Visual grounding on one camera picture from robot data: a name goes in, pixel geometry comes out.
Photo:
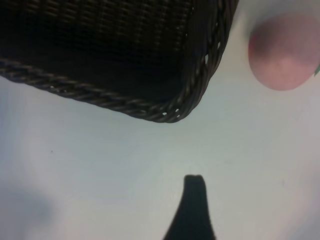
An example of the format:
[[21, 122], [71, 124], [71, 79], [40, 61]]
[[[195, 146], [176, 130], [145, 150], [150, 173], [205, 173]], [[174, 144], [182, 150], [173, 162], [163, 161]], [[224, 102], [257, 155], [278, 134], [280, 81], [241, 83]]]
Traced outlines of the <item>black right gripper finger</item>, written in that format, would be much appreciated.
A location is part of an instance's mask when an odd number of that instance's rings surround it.
[[211, 224], [205, 180], [186, 175], [183, 192], [165, 240], [215, 240]]

